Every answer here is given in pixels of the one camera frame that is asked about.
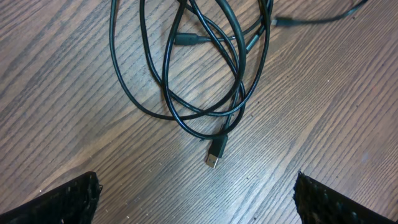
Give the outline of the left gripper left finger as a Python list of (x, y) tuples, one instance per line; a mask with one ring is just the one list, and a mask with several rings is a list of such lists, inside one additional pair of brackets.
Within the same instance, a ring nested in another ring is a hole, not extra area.
[(91, 223), (103, 186), (93, 171), (1, 214), (1, 223)]

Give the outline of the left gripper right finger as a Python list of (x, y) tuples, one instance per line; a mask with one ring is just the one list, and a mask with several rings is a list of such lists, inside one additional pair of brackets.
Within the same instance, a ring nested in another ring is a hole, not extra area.
[(293, 199), (304, 224), (397, 224), (299, 172)]

